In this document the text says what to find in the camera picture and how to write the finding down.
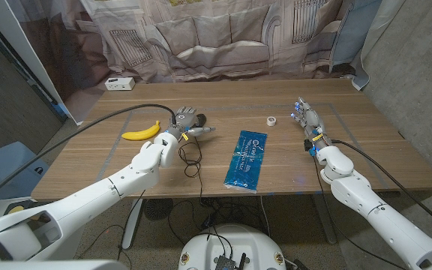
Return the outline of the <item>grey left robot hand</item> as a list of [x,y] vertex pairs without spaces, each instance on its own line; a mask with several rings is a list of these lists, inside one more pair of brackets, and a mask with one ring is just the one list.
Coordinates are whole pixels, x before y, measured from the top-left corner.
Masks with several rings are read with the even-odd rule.
[[191,106],[182,106],[175,114],[175,124],[171,124],[165,132],[172,134],[176,139],[180,139],[182,134],[199,137],[216,130],[215,127],[205,126],[205,123],[206,116],[204,114],[197,114]]

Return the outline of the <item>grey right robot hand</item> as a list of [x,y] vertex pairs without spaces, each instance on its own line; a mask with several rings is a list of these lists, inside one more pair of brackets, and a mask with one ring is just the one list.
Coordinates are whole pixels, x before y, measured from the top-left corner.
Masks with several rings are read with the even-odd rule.
[[295,102],[295,112],[292,112],[290,116],[302,126],[306,139],[317,152],[332,145],[323,120],[302,97]]

